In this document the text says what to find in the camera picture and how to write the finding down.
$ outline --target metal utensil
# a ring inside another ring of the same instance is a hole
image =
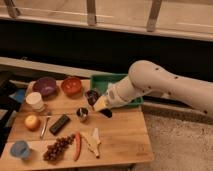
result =
[[[43,129],[42,129],[42,131],[41,131],[41,135],[40,135],[40,138],[41,138],[41,139],[42,139],[42,138],[43,138],[43,136],[44,136],[44,132],[45,132],[46,127],[47,127],[47,123],[48,123],[49,119],[51,118],[51,116],[52,116],[52,113],[51,113],[51,111],[50,111],[50,110],[48,110],[48,111],[46,112],[46,120],[45,120],[45,123],[44,123]]]

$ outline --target white container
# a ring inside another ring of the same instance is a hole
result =
[[[33,92],[33,93],[28,94],[27,97],[26,97],[26,102],[36,112],[41,112],[45,109],[42,96],[38,92]]]

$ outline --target blue object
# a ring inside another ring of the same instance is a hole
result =
[[[12,98],[19,103],[22,103],[24,101],[26,89],[18,89],[16,93],[12,96]]]
[[[14,157],[25,159],[30,156],[30,148],[26,141],[16,141],[10,149],[10,154]]]

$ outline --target orange carrot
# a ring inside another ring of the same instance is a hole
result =
[[[76,152],[73,157],[73,160],[77,161],[81,152],[81,134],[79,132],[75,133],[75,140],[76,140]]]

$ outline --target plastic food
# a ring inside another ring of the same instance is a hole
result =
[[[63,152],[73,143],[75,135],[68,136],[66,138],[57,138],[53,145],[47,146],[47,151],[43,154],[43,160],[55,161]]]
[[[29,115],[25,118],[24,120],[24,125],[26,126],[27,129],[30,131],[35,131],[39,128],[40,126],[40,120],[38,119],[38,116],[36,115]]]
[[[87,142],[88,148],[90,151],[92,151],[96,158],[100,157],[99,154],[99,150],[98,150],[98,146],[99,146],[99,142],[96,141],[95,138],[93,138],[90,134],[88,134],[87,132],[81,132],[81,136],[85,139],[85,141]]]
[[[93,133],[92,133],[92,137],[97,141],[98,144],[101,144],[101,140],[99,138],[99,129],[95,128]]]
[[[68,77],[62,82],[61,89],[69,96],[78,94],[82,90],[81,80],[78,77]]]
[[[50,128],[49,131],[56,135],[68,122],[70,122],[70,118],[63,114]]]
[[[42,77],[33,84],[33,91],[41,93],[42,97],[53,94],[56,89],[56,80],[52,77]]]
[[[79,132],[75,133],[75,140],[76,140],[76,152],[73,157],[73,160],[77,161],[81,153],[81,135]]]

